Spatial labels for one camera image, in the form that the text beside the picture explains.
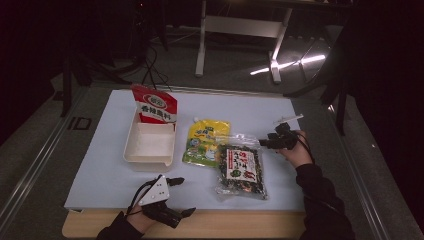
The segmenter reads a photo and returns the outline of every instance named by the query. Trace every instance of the yellow and green package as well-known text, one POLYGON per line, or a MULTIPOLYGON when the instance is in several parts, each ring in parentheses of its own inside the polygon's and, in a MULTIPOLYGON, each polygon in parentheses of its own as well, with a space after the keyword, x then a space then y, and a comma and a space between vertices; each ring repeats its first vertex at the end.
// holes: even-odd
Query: yellow and green package
POLYGON ((218 146, 215 142, 215 137, 228 135, 229 133, 229 122, 212 119, 196 121, 188 132, 183 162, 217 167, 219 162, 215 160, 215 153, 218 146))

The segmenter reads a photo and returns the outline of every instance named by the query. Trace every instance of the black sleeve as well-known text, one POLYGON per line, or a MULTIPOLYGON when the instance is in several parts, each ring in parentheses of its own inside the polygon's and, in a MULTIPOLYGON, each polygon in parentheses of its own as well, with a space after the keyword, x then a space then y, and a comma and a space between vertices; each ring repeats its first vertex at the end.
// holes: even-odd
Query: black sleeve
POLYGON ((120 212, 109 227, 99 232, 96 240, 132 240, 140 239, 142 236, 142 233, 127 222, 124 213, 120 212))
POLYGON ((300 239, 355 239, 344 203, 336 196, 333 183, 322 176, 321 168, 305 164, 296 171, 296 182, 305 194, 306 231, 300 239))

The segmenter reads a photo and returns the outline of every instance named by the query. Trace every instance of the box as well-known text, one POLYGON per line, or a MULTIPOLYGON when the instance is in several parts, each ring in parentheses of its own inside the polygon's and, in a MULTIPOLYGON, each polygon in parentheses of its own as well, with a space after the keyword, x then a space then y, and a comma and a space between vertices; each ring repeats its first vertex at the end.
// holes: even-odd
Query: box
POLYGON ((134 171, 167 172, 175 144, 175 124, 142 123, 137 112, 128 133, 124 159, 134 171))

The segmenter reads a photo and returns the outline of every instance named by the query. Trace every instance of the hand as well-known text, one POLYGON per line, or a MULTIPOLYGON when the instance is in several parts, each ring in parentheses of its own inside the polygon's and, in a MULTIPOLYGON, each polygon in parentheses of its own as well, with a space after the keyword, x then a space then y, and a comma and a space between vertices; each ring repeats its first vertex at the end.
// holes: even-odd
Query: hand
POLYGON ((135 212, 138 212, 138 213, 132 214, 132 215, 128 215, 127 216, 127 221, 135 229, 137 229, 137 231, 139 231, 139 232, 141 232, 141 233, 144 234, 144 233, 146 233, 146 231, 151 226, 153 226, 153 224, 156 223, 156 221, 153 220, 153 219, 150 219, 149 217, 147 217, 146 215, 144 215, 143 212, 139 212, 139 211, 141 211, 141 206, 138 205, 138 203, 136 203, 130 213, 135 213, 135 212))
MULTIPOLYGON (((303 137, 306 137, 306 133, 303 131, 296 131, 301 136, 299 136, 299 139, 307 145, 305 139, 303 137)), ((303 164, 312 164, 312 158, 309 155, 308 151, 305 149, 305 147, 301 143, 296 143, 294 148, 292 150, 287 149, 278 149, 278 153, 282 154, 284 157, 286 157, 287 161, 289 161, 294 168, 297 168, 303 164)))

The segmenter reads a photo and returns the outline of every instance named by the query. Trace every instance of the seaweed snack package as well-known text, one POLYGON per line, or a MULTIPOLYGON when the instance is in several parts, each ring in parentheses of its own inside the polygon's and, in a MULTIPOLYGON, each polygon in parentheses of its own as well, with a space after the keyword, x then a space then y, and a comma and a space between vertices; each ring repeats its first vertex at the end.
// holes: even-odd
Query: seaweed snack package
POLYGON ((177 121, 177 100, 171 95, 141 84, 132 84, 131 90, 141 122, 164 124, 177 121))
POLYGON ((215 153, 218 148, 215 143, 215 136, 228 135, 229 132, 229 122, 211 119, 196 121, 188 132, 183 162, 217 167, 218 162, 215 160, 215 153))
POLYGON ((261 148, 254 137, 242 134, 218 137, 218 194, 246 195, 266 200, 261 148))

